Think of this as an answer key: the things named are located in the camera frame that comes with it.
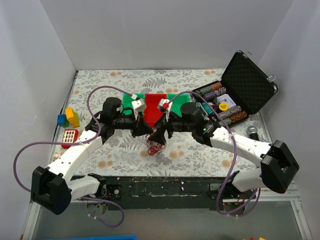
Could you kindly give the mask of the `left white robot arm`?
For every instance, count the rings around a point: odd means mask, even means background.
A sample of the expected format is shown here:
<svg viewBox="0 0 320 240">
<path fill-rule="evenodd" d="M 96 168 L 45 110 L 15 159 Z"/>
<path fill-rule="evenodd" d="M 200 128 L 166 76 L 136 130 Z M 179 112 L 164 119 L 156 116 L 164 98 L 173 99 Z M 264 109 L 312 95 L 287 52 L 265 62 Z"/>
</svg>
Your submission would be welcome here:
<svg viewBox="0 0 320 240">
<path fill-rule="evenodd" d="M 38 166 L 33 171 L 30 191 L 33 202 L 59 215 L 73 200 L 86 196 L 101 200 L 106 196 L 108 183 L 103 176 L 89 173 L 75 180 L 72 177 L 115 130 L 129 130 L 133 137 L 153 133 L 153 129 L 143 118 L 143 111 L 147 106 L 142 98 L 137 97 L 131 102 L 131 115 L 124 115 L 121 107 L 120 99 L 108 97 L 102 110 L 93 115 L 73 146 L 47 167 Z"/>
</svg>

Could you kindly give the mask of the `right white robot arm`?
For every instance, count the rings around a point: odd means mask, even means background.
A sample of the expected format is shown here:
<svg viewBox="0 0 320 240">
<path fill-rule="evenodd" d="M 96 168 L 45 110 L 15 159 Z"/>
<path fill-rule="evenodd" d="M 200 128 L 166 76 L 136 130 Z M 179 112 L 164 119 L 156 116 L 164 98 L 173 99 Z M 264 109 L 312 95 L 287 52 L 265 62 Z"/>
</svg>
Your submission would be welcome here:
<svg viewBox="0 0 320 240">
<path fill-rule="evenodd" d="M 201 109 L 193 102 L 183 104 L 180 111 L 181 116 L 165 112 L 149 140 L 165 145 L 165 133 L 171 138 L 174 132 L 190 132 L 202 145 L 231 152 L 254 163 L 255 169 L 236 172 L 227 182 L 226 192 L 232 199 L 251 189 L 268 188 L 278 194 L 287 191 L 300 166 L 283 141 L 261 142 L 231 134 L 219 123 L 204 119 Z"/>
</svg>

